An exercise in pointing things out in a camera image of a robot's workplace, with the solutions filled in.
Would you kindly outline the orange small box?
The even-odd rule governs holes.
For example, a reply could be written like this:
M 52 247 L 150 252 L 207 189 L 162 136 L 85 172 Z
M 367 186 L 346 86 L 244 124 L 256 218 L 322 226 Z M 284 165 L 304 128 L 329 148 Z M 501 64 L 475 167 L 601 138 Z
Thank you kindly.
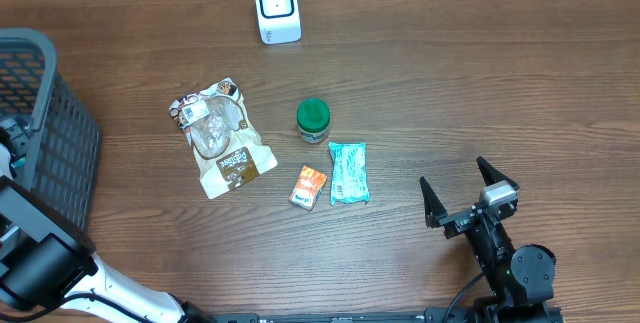
M 289 197 L 289 202 L 307 211 L 316 205 L 327 182 L 327 176 L 311 167 L 303 166 Z

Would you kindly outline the brown white snack pouch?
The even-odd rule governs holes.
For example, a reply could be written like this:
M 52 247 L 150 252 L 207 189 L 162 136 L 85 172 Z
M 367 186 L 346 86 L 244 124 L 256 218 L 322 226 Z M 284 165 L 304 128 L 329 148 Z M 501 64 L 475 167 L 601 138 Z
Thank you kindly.
M 272 149 L 251 124 L 238 86 L 229 77 L 169 106 L 185 134 L 206 196 L 217 198 L 277 166 Z

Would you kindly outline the teal box in basket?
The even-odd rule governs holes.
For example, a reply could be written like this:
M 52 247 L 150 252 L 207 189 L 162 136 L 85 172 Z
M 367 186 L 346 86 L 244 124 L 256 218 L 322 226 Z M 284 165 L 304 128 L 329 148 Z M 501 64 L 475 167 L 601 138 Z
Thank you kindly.
M 17 168 L 19 168 L 19 167 L 22 167 L 22 166 L 24 165 L 24 163 L 25 163 L 25 158 L 23 157 L 23 158 L 21 158 L 21 159 L 19 159 L 19 160 L 15 161 L 14 163 L 12 163 L 12 167 L 13 167 L 14 169 L 17 169 Z

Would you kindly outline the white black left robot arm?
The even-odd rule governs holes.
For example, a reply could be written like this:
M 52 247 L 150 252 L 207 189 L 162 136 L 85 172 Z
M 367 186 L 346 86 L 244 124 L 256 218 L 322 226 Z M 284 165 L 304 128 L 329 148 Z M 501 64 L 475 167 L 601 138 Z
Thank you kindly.
M 188 301 L 108 266 L 88 235 L 13 180 L 13 142 L 1 130 L 1 301 L 29 322 L 59 308 L 109 322 L 211 322 Z

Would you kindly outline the grey plastic mesh basket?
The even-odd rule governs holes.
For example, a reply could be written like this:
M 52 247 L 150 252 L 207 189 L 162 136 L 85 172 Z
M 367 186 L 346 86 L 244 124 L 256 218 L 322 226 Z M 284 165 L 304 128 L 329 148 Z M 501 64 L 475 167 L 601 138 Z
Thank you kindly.
M 1 30 L 1 120 L 20 121 L 30 136 L 15 181 L 87 230 L 102 135 L 57 64 L 43 33 Z

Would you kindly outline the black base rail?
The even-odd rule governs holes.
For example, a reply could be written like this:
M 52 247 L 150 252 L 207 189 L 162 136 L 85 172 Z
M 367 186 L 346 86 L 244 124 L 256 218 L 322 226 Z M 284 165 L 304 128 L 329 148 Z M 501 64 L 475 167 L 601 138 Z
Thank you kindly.
M 442 323 L 446 308 L 424 311 L 378 313 L 331 313 L 258 315 L 255 313 L 213 314 L 216 323 Z

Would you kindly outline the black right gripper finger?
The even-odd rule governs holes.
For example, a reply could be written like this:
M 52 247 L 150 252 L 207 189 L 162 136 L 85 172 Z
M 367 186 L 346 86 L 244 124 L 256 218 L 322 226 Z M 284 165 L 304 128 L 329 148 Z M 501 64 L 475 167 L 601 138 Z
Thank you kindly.
M 419 179 L 424 199 L 425 222 L 430 228 L 441 226 L 440 220 L 448 216 L 448 212 L 425 177 Z
M 493 167 L 484 157 L 479 156 L 476 159 L 476 163 L 486 186 L 506 181 L 513 189 L 519 188 L 519 184 L 516 181 Z

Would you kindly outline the green lid spice jar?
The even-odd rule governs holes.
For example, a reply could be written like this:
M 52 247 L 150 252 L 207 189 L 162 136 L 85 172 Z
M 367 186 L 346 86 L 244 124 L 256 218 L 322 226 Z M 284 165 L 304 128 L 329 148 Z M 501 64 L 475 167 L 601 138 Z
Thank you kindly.
M 309 98 L 302 101 L 296 111 L 296 123 L 301 138 L 311 144 L 327 138 L 331 123 L 329 106 L 321 99 Z

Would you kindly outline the white barcode scanner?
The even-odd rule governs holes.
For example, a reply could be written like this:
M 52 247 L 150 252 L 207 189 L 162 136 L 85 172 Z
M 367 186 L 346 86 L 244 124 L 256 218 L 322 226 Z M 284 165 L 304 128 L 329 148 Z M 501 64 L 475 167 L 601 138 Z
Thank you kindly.
M 299 41 L 302 35 L 298 0 L 255 0 L 261 40 L 266 45 Z

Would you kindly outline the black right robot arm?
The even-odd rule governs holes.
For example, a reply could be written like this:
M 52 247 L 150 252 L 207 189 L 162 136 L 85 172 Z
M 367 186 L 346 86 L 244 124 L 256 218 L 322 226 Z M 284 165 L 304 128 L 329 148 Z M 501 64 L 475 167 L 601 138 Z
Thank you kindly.
M 483 157 L 476 163 L 485 187 L 476 203 L 454 214 L 447 212 L 424 177 L 419 180 L 426 225 L 443 228 L 448 239 L 465 236 L 481 269 L 446 309 L 426 309 L 426 320 L 562 323 L 561 310 L 547 305 L 554 297 L 555 255 L 538 244 L 515 248 L 503 225 L 517 211 L 519 184 Z

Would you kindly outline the teal white packet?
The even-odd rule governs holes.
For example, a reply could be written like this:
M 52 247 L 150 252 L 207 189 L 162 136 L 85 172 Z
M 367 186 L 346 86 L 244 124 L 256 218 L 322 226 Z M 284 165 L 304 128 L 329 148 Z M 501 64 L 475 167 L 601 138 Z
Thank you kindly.
M 330 142 L 328 148 L 333 160 L 330 204 L 368 203 L 366 143 Z

